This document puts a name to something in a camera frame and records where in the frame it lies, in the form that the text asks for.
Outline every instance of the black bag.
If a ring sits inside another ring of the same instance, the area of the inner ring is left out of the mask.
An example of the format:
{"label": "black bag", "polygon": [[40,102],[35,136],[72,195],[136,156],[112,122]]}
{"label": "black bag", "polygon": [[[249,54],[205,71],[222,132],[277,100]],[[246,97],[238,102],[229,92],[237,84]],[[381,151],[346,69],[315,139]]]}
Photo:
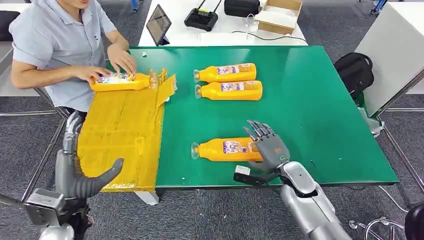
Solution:
{"label": "black bag", "polygon": [[245,18],[249,14],[258,14],[259,6],[259,0],[225,0],[224,12],[226,15]]}
{"label": "black bag", "polygon": [[17,11],[0,11],[0,42],[13,41],[9,32],[9,25],[19,16]]}
{"label": "black bag", "polygon": [[360,93],[374,82],[373,62],[362,53],[348,53],[336,61],[334,67],[355,102],[359,100]]}

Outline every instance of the man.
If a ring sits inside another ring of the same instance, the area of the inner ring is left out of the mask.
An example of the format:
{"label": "man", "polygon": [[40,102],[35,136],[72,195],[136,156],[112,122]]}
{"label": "man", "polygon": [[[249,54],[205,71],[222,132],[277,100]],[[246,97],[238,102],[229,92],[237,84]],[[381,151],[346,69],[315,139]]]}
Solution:
{"label": "man", "polygon": [[129,44],[96,0],[33,0],[9,27],[13,36],[11,81],[19,89],[45,87],[56,107],[87,112],[89,83],[105,69],[102,34],[110,40],[109,61],[135,73]]}

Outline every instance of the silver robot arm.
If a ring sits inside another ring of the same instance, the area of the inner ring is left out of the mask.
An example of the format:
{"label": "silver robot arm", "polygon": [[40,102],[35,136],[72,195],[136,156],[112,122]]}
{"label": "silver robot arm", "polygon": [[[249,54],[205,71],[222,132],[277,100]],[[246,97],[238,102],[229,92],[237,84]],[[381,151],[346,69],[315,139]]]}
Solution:
{"label": "silver robot arm", "polygon": [[352,240],[343,230],[335,208],[305,167],[290,161],[290,153],[281,138],[267,125],[247,121],[253,132],[244,127],[263,158],[249,162],[271,176],[279,176],[283,185],[280,196],[293,214],[302,233],[309,240]]}

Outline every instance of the juice bottle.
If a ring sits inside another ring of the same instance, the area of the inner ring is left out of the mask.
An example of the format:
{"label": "juice bottle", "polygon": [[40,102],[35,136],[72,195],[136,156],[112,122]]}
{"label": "juice bottle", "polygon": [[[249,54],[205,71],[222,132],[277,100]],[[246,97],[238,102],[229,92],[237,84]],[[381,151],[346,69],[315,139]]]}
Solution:
{"label": "juice bottle", "polygon": [[262,97],[262,83],[257,80],[211,82],[205,86],[194,86],[194,94],[198,99],[258,101]]}
{"label": "juice bottle", "polygon": [[250,137],[215,138],[201,144],[193,142],[191,157],[214,162],[262,161],[261,154]]}
{"label": "juice bottle", "polygon": [[209,66],[203,70],[193,71],[194,82],[226,83],[250,81],[256,79],[256,66],[254,63],[243,63],[228,66]]}
{"label": "juice bottle", "polygon": [[152,72],[150,75],[143,73],[112,73],[94,81],[93,84],[90,84],[90,87],[95,92],[142,90],[145,88],[157,88],[158,78]]}

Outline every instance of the man's hand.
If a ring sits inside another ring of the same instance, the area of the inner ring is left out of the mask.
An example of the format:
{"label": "man's hand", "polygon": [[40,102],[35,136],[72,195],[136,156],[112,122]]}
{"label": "man's hand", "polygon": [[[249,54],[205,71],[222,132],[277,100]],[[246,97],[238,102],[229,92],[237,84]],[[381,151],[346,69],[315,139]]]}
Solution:
{"label": "man's hand", "polygon": [[89,84],[94,84],[100,80],[101,76],[109,76],[112,72],[96,66],[70,66],[68,67],[71,74],[77,78],[87,81]]}
{"label": "man's hand", "polygon": [[107,55],[109,56],[109,61],[112,67],[117,73],[120,73],[120,67],[125,70],[127,73],[136,72],[136,61],[134,58],[118,44],[112,44],[107,48]]}

